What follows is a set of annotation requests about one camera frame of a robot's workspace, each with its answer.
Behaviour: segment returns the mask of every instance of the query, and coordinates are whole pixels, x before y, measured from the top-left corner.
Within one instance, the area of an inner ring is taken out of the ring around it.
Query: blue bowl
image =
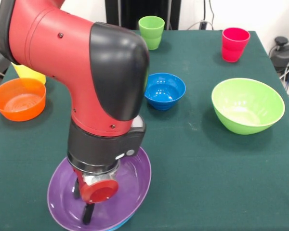
[[[167,73],[149,75],[145,97],[158,110],[168,110],[185,94],[186,86],[179,77]]]

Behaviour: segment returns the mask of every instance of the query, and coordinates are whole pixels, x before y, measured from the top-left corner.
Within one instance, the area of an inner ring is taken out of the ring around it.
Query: dark green table surface
[[[220,49],[221,31],[165,31],[160,48],[150,52],[150,73],[175,74],[187,91],[166,112],[143,102],[142,146],[152,183],[120,230],[289,230],[289,98],[256,33],[235,64],[224,62]],[[14,77],[10,68],[5,79]],[[255,135],[224,128],[210,94],[232,77],[276,89],[286,104],[284,117]],[[38,118],[14,123],[0,115],[0,231],[63,230],[48,211],[46,192],[66,156],[71,102],[62,84],[47,79],[46,86],[47,106]]]

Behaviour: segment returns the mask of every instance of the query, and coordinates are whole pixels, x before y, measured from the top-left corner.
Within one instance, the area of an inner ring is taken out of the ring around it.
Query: orange bowl
[[[46,87],[32,78],[16,78],[0,85],[0,113],[11,121],[37,117],[45,108]]]

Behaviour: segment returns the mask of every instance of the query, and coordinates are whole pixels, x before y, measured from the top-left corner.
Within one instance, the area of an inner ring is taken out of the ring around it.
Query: black joint cover
[[[102,108],[119,121],[135,118],[142,104],[149,69],[145,41],[128,29],[94,23],[90,62]]]
[[[15,1],[2,0],[0,4],[0,53],[11,62],[19,64],[14,59],[9,44],[9,30]]]

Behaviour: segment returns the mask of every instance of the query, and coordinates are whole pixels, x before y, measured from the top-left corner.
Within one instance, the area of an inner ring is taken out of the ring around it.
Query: green bowl
[[[231,78],[215,86],[214,110],[230,131],[249,135],[261,132],[283,117],[285,104],[268,85],[250,78]]]

